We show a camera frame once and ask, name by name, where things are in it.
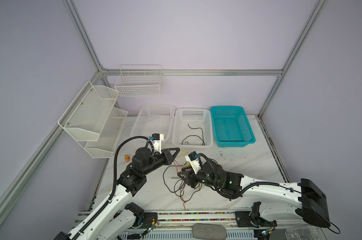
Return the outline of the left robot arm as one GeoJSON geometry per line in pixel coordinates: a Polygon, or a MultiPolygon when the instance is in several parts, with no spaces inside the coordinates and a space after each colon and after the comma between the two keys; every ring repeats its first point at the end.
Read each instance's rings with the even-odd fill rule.
{"type": "Polygon", "coordinates": [[[113,164],[113,186],[107,197],[69,233],[60,232],[57,240],[112,240],[143,221],[144,210],[132,198],[147,182],[146,176],[162,166],[171,166],[179,148],[161,147],[159,134],[141,137],[146,145],[136,150],[131,163],[121,174],[113,164]]]}

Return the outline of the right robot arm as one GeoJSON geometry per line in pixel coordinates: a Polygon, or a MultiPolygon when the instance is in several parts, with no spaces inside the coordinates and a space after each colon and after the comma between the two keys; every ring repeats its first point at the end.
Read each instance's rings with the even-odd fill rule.
{"type": "Polygon", "coordinates": [[[274,228],[279,220],[302,220],[308,225],[326,229],[333,226],[326,195],[308,179],[299,183],[262,181],[224,171],[215,163],[205,163],[197,171],[192,167],[183,168],[177,175],[187,186],[205,185],[230,201],[256,198],[246,217],[247,225],[255,228],[274,228]]]}

